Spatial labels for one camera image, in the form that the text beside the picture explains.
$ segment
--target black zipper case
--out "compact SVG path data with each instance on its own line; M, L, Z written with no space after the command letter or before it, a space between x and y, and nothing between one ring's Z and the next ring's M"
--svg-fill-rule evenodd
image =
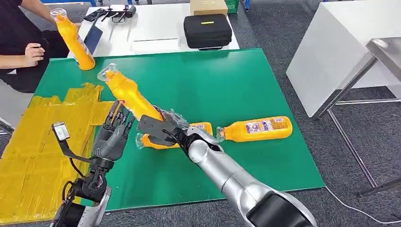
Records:
M189 48L208 49L227 46L233 31L223 14L187 16L184 32Z

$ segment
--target white desk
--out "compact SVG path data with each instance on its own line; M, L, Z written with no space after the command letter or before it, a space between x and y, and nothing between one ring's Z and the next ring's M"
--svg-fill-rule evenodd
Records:
M123 5L111 6L112 9L118 7L123 8ZM188 47L183 30L184 18L190 15L189 3L135 7L135 15L124 23L113 24L110 18L96 23L103 35L94 57L198 51ZM98 8L100 7L90 7L87 14ZM79 29L82 39L91 26L92 22L82 22ZM239 49L234 33L231 43L223 47L223 50L233 49Z
M325 2L319 8L288 69L308 116L336 89L342 89L371 58L372 38L401 37L400 0ZM376 63L354 86L388 86L396 95L401 83Z

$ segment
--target bottle neck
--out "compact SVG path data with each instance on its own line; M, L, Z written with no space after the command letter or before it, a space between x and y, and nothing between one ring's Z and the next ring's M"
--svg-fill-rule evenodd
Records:
M231 138L232 137L231 136L232 130L231 130L230 126L225 127L223 132L224 132L224 139L227 140L227 138Z
M110 90L114 90L120 84L122 84L127 78L123 76L120 72L115 72L112 76L109 76L106 84L109 86Z
M67 17L65 17L63 20L56 20L55 22L58 28L72 25L72 22Z

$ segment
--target yellow plastic sheet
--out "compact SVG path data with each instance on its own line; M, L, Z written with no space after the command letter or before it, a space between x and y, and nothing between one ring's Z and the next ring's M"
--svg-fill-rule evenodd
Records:
M62 154L51 124L65 122L71 150L89 157L95 125L101 125L112 102L99 102L102 87L83 84L57 96L35 96L25 110L0 160L0 224L53 218L61 204L62 187L77 173ZM74 160L82 171L88 165Z

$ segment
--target black shirt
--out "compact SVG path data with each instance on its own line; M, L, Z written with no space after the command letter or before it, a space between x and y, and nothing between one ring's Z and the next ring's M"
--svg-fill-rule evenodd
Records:
M41 31L18 7L21 2L0 0L0 55L24 55L28 43L41 41Z

